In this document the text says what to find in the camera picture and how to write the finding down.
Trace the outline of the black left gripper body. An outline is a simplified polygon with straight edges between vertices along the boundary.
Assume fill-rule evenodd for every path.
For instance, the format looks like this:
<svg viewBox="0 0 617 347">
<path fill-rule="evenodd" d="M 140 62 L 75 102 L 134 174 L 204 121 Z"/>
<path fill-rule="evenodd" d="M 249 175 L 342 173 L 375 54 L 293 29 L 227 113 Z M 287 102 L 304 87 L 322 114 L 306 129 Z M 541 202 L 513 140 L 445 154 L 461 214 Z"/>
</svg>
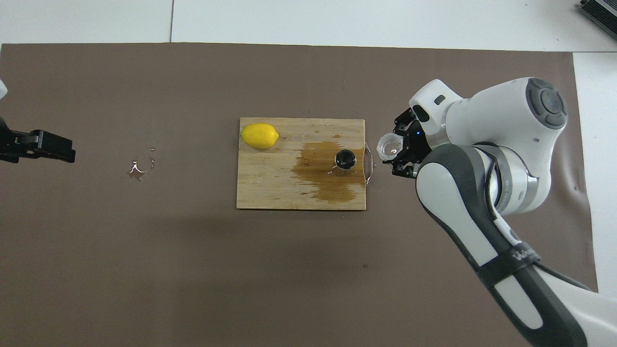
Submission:
<svg viewBox="0 0 617 347">
<path fill-rule="evenodd" d="M 21 143 L 30 133 L 11 130 L 3 118 L 0 119 L 0 160 L 18 163 L 20 158 L 29 158 L 28 145 Z"/>
</svg>

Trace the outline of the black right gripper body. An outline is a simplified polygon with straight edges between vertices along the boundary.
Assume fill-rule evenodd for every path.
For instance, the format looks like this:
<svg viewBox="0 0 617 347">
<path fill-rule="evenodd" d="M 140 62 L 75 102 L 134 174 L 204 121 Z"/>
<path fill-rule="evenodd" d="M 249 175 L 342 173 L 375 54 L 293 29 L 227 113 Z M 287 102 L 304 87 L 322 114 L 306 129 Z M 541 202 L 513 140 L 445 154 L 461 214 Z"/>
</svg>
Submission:
<svg viewBox="0 0 617 347">
<path fill-rule="evenodd" d="M 420 121 L 414 117 L 405 119 L 404 138 L 406 164 L 421 164 L 431 149 Z"/>
</svg>

